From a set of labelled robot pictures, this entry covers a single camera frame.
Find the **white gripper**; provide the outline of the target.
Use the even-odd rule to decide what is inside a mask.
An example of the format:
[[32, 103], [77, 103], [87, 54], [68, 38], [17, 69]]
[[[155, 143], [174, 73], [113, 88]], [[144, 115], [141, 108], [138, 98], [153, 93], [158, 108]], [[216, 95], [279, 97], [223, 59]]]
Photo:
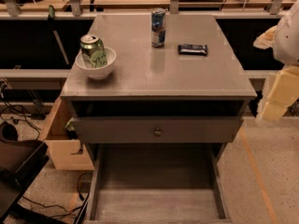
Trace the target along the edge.
[[[253, 42], [258, 49], [273, 48], [274, 58], [282, 63], [299, 65], [299, 0], [273, 26]], [[284, 66], [269, 83], [258, 106], [258, 118], [278, 121], [299, 99], [299, 66]]]

